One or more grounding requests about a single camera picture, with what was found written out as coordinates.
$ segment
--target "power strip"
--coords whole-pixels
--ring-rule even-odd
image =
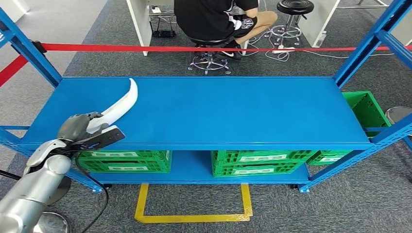
[[[284,53],[284,52],[294,52],[293,49],[295,49],[295,47],[287,47],[287,48],[285,48],[283,45],[279,45],[277,48],[278,48],[279,50],[273,50],[273,51],[272,51],[273,54]]]

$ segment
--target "yellow floor marking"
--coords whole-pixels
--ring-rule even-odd
[[[149,185],[140,185],[139,196],[137,199],[135,219],[142,223],[179,223],[179,222],[238,222],[249,221],[252,212],[252,202],[250,199],[249,185],[240,185],[242,193],[244,214],[235,215],[170,215],[170,216],[145,216],[144,208],[146,205],[147,192]]]

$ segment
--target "robotic arm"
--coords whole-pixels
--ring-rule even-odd
[[[0,233],[32,233],[49,199],[70,170],[75,152],[98,150],[125,138],[117,126],[109,125],[136,100],[137,86],[131,79],[129,92],[105,114],[71,116],[61,126],[57,139],[37,148],[27,161],[22,178],[0,201]]]

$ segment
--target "red barrier line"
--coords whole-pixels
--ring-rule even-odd
[[[14,74],[17,73],[25,64],[27,60],[22,55],[19,55],[14,61],[0,71],[0,86],[7,82]]]
[[[149,52],[195,52],[195,51],[273,51],[279,49],[229,49],[229,48],[196,48],[196,47],[181,47],[181,46],[134,46],[134,45],[89,45],[89,44],[51,44],[42,43],[43,47],[48,51],[149,51]],[[336,47],[336,48],[298,48],[293,51],[353,51],[356,47]],[[281,49],[282,51],[291,51],[291,49]],[[388,47],[378,47],[376,50],[389,50]]]

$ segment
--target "white bottle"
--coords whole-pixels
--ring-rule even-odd
[[[322,46],[323,41],[326,38],[326,31],[323,31],[321,37],[319,38],[318,42],[316,42],[315,46],[313,46],[314,48],[320,48]]]

